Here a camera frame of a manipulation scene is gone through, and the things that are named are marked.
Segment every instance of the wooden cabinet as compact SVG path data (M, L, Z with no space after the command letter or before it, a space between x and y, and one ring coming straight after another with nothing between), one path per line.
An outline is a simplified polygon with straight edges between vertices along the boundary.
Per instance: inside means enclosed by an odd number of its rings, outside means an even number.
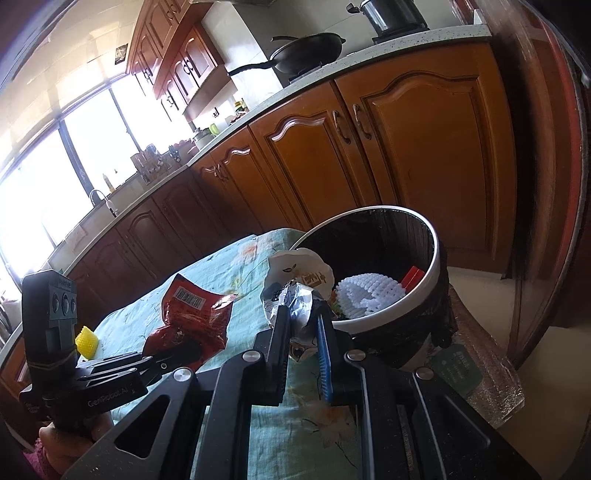
M174 106L182 113L184 108L187 106L187 101L174 77L169 78L166 81L165 91L167 92L167 97L171 100L169 101L170 106Z
M194 74L194 69L190 68L190 65L191 63L186 57L178 54L171 69L171 77L177 84L185 103L193 97L199 88L197 76Z
M186 59L185 64L199 86L213 69L221 64L221 60L215 58L215 49L207 45L206 37L203 27L194 26L181 49L181 55Z
M139 37L137 58L143 71L150 77L150 82L153 85L162 57L154 45L154 41L150 36L147 25L144 27Z
M230 81L201 25L212 5L145 0L140 9L126 72L137 76L144 93L153 92L169 117L181 112L187 121L194 120Z
M504 272L515 222L515 153L488 44L406 54L336 83L382 201L425 215L450 265Z
M95 268L80 260L69 273L68 278L76 282L78 296L78 325L86 325L94 330L106 315L116 307L111 303L109 295L100 291L101 282L97 278Z
M18 394L30 383L25 375L25 364L25 342L21 337L0 372L0 412L15 432L34 445L42 424L18 401Z
M148 12L145 24L152 35L158 52L164 56L178 26L178 19L168 2L165 0L155 1Z
M228 230L189 171L157 190L153 199L191 252L193 261L229 243Z
M222 178L217 164L211 155L205 155L191 166L191 171L209 203L230 232L231 240L262 233L256 217L240 197L235 185Z
M303 229L379 203L367 159L344 112L327 82L251 124Z
M148 270L154 286L192 261L191 253L152 199L121 220L116 230Z
M241 219L249 231L301 227L248 128L220 143L210 157L217 166L214 178L224 186L235 206L235 219Z
M156 286L154 277L115 228L107 232L83 260L92 268L89 284L92 283L110 312L130 304Z

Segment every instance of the bottle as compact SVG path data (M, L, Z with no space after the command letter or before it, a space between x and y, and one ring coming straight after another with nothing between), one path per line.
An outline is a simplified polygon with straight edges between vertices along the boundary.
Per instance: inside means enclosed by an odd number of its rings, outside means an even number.
M237 117L241 117L243 115L246 115L246 110L244 110L244 107L242 106L241 102L235 102L234 108L236 109L236 116Z
M111 193L113 193L115 191L115 189L113 188L113 184L111 183L111 181L109 180L109 177L107 175L105 175L103 173L103 180L105 181L105 183L107 184L107 187L109 187L109 191Z

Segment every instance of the speckled countertop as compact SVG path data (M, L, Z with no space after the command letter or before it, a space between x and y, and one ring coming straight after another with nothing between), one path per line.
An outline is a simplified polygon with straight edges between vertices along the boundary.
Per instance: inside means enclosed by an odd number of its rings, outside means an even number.
M260 103L256 108L253 108L248 114L243 116L240 120L226 128L214 140L209 142L207 146L202 148L197 155L195 155L187 165L181 167L169 176L154 183L146 192L144 192L136 201L131 203L125 210L123 210L117 218L107 225L92 242L73 260L70 267L64 272L67 275L72 271L78 261L84 257L88 251L96 245L96 243L103 237L107 231L113 228L119 220L127 215L131 210L136 208L145 199L150 197L156 190L158 190L166 182L174 178L176 175L187 170L191 165L197 163L204 155L211 151L215 146L230 137L234 132L240 130L245 125L251 123L261 114L272 109L273 107L295 97L302 91L309 89L314 85L326 82L335 77L341 76L350 70L355 70L363 65L380 61L385 57L394 56L396 54L405 53L410 49L428 48L432 44L455 43L462 41L488 41L491 38L491 31L487 25L461 25L458 27L438 28L436 30L428 30L426 32L415 33L405 37L396 38L378 45L374 45L358 52L347 55L346 57L337 60L329 65L322 67L308 75L302 77L300 80L285 87L283 90L277 92L272 97Z

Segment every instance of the white wall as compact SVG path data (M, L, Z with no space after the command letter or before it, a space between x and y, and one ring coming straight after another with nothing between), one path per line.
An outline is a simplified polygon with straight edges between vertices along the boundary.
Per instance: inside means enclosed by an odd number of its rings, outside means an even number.
M285 27L284 35L303 37L334 32L347 40L343 55L372 45L375 30L363 14L347 12L350 0L277 0L269 7ZM359 5L360 0L353 2ZM453 15L450 0L415 0L431 29L460 25Z
M265 53L229 2L214 3L202 24L228 71L249 63L267 61ZM238 89L236 95L243 97L251 109L283 88L272 69L248 70L232 80Z

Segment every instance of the sticker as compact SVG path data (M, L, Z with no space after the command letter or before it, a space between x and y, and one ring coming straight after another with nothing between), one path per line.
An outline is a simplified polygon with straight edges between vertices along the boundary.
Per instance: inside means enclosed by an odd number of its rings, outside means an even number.
M173 296L187 305L191 305L191 307L194 307L197 310L201 310L203 305L205 305L205 299L203 297L195 295L194 293L191 293L182 287L177 288L177 291L174 292Z
M460 343L437 352L427 366L464 398L482 382L482 373Z

